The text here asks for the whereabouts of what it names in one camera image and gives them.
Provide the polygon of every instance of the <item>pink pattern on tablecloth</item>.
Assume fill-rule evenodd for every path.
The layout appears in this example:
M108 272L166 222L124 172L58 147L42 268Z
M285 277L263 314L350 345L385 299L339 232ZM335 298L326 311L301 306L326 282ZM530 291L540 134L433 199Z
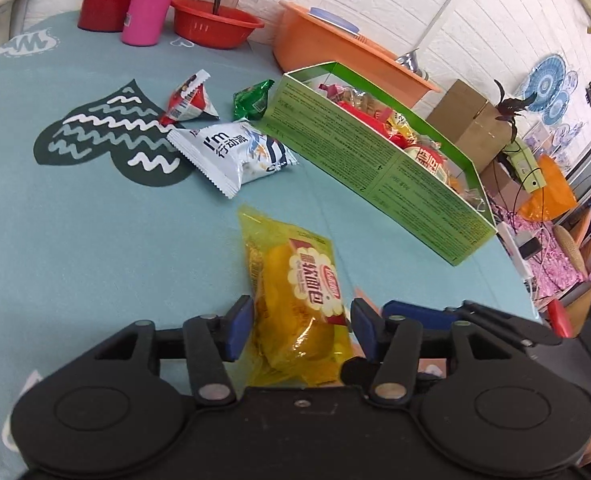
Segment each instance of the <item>pink pattern on tablecloth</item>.
M553 236L551 222L544 222L544 224L529 222L497 204L492 204L491 207L495 215L514 228L516 232L530 231L535 233L541 226L546 228L548 234L540 231L536 235L542 244L542 252L528 260L537 283L536 300L555 296L570 286L585 280L582 273L573 267Z

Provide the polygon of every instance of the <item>screw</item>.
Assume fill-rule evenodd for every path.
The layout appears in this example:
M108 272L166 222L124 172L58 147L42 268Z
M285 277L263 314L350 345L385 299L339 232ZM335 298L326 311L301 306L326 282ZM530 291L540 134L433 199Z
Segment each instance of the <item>screw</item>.
M375 395L381 399L399 400L407 394L407 389L398 383L382 383L375 387Z
M230 388L226 384L206 384L197 393L205 400L224 400L230 395Z

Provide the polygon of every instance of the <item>open box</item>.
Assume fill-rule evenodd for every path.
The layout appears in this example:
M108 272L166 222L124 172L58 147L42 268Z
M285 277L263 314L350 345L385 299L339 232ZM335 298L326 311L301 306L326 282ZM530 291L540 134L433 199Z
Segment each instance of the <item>open box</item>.
M450 187L374 129L317 93L319 83L344 83L369 92L403 114L419 134L442 144L469 189L485 202L480 213ZM338 62L284 74L259 124L316 166L391 217L452 265L495 233L489 204L472 162L426 121Z

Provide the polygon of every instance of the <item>pink thermos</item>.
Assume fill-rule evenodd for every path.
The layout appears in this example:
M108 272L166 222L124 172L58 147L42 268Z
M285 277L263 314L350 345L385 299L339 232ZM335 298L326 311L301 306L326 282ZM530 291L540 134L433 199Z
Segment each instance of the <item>pink thermos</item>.
M122 41L134 46L158 43L171 0L131 0Z

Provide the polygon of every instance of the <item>red plastic bowl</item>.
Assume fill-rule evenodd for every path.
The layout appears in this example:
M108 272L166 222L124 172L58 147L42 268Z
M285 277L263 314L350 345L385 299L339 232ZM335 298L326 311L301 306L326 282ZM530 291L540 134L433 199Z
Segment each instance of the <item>red plastic bowl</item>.
M243 10L220 7L215 15L213 4L203 0L172 0L175 8L173 29L194 43L212 48L240 46L264 22Z

